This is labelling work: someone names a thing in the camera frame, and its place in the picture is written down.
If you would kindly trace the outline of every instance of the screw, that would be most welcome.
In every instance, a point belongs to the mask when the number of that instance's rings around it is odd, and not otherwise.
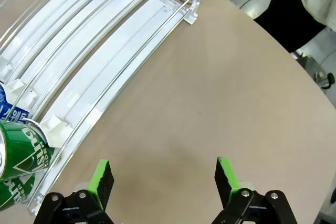
[[[85,198],[85,197],[86,197],[86,194],[85,194],[84,192],[82,192],[82,193],[79,194],[79,198],[82,198],[82,199],[83,199],[83,198]]]
[[[58,201],[58,199],[59,199],[58,195],[56,195],[56,194],[53,195],[52,198],[51,198],[52,201]]]
[[[244,190],[241,192],[241,195],[243,195],[244,197],[248,197],[250,193],[247,190]]]
[[[272,198],[272,199],[277,199],[277,198],[278,198],[278,195],[277,195],[276,193],[272,193],[272,194],[271,194],[271,198]]]

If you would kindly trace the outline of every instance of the green gripper pad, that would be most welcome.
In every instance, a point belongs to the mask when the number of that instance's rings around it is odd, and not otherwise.
[[[110,163],[106,159],[102,159],[92,177],[88,186],[88,191],[92,193],[97,199],[101,209],[106,210],[106,205],[109,200],[114,178],[112,175]]]
[[[232,195],[240,189],[239,182],[227,158],[219,157],[216,164],[215,181],[223,208],[230,202]]]

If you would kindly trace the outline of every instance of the black pants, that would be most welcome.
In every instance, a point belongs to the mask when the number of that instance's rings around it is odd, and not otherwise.
[[[271,0],[255,22],[288,52],[299,49],[325,28],[306,11],[301,0]]]

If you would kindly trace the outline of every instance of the white plastic shelf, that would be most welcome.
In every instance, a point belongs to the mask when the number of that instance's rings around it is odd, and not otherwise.
[[[21,99],[27,99],[26,91],[33,92],[37,100],[34,104],[29,103],[33,104],[29,109],[31,118],[36,119],[79,62],[142,1],[85,0],[75,12],[70,10],[72,5],[77,5],[76,0],[69,3],[50,1],[36,15],[44,19],[32,19],[0,57],[2,73],[9,69],[9,65],[16,64],[7,80],[14,81],[20,77],[15,83],[20,84],[22,91],[20,94],[17,90],[12,92],[16,97],[12,109],[22,102]],[[182,20],[190,24],[196,20],[195,11],[199,2],[194,0],[187,8],[186,4],[190,1],[182,5],[173,0],[148,0],[144,3],[81,67],[43,120],[32,122],[40,126],[50,146],[60,148],[56,149],[51,166],[43,177],[35,182],[38,184],[34,185],[28,203],[31,214],[37,214],[44,196],[127,81]],[[67,8],[70,16],[67,16],[67,11],[64,12]],[[65,18],[66,22],[54,29],[50,24],[58,18]],[[49,30],[55,34],[48,35]],[[26,57],[20,58],[19,55],[25,52],[28,52]]]

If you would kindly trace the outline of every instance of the white divider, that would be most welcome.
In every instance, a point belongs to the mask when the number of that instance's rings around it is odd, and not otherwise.
[[[13,81],[34,59],[50,37],[91,0],[51,0],[13,38],[2,52],[0,80]]]

